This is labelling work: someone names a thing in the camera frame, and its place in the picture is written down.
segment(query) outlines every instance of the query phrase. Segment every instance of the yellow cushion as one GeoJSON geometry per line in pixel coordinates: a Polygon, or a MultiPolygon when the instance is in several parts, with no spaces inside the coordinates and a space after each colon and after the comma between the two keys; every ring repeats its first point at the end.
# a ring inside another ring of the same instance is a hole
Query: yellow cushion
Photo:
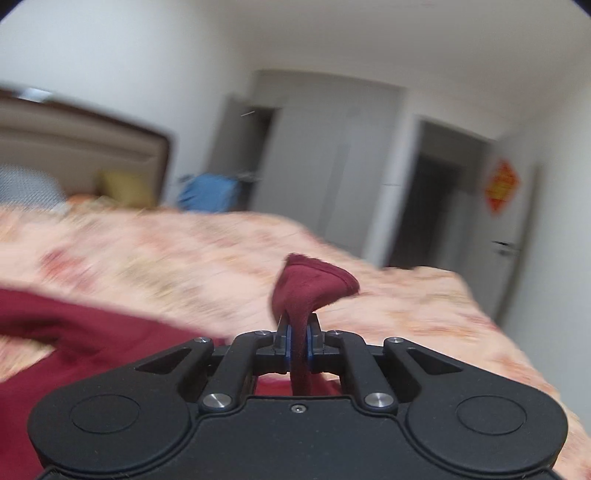
{"type": "Polygon", "coordinates": [[[99,193],[127,208],[155,208],[157,204],[152,190],[142,177],[128,171],[101,171],[99,193]]]}

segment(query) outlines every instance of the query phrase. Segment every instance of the headboard frame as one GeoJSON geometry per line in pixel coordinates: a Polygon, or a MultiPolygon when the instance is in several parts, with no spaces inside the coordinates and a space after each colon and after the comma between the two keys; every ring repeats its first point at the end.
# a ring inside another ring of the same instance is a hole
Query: headboard frame
{"type": "Polygon", "coordinates": [[[45,171],[67,194],[96,193],[100,170],[131,171],[161,197],[170,154],[166,135],[66,103],[17,95],[0,88],[0,163],[45,171]]]}

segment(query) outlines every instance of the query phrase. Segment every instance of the ceiling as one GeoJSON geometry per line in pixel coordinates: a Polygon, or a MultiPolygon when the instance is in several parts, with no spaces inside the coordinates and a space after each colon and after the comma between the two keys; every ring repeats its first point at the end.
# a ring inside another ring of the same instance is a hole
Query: ceiling
{"type": "Polygon", "coordinates": [[[261,67],[362,64],[376,80],[453,85],[508,109],[527,108],[591,48],[591,18],[571,0],[223,2],[261,67]]]}

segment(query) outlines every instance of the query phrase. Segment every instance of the bed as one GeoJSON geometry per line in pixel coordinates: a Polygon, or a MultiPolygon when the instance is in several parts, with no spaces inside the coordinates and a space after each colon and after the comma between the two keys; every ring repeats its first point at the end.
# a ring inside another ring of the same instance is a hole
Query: bed
{"type": "MultiPolygon", "coordinates": [[[[106,116],[5,93],[0,98],[0,157],[45,169],[69,193],[93,192],[92,176],[104,165],[124,166],[141,172],[160,195],[168,141],[106,116]]],[[[2,287],[228,339],[274,329],[269,295],[291,252],[334,263],[361,284],[357,296],[318,312],[324,330],[354,331],[374,344],[392,335],[406,337],[560,401],[556,389],[479,310],[456,274],[432,268],[377,270],[297,223],[252,212],[0,207],[2,287]]],[[[0,338],[0,380],[50,354],[47,345],[0,338]]],[[[569,435],[556,470],[569,480],[588,480],[591,440],[577,417],[565,410],[569,435]]]]}

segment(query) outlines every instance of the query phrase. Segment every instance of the maroon garment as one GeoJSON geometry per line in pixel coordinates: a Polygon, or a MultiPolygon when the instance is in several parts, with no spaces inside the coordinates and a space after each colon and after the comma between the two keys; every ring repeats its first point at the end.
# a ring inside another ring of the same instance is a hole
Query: maroon garment
{"type": "Polygon", "coordinates": [[[318,395],[331,390],[321,375],[312,375],[307,368],[306,327],[310,313],[358,291],[357,279],[342,268],[304,255],[287,257],[273,291],[271,308],[277,321],[286,313],[292,328],[290,371],[294,395],[318,395]]]}
{"type": "Polygon", "coordinates": [[[43,470],[27,435],[27,419],[46,394],[200,336],[153,320],[12,290],[0,290],[0,335],[56,347],[47,358],[0,383],[0,478],[11,480],[32,480],[43,470]]]}

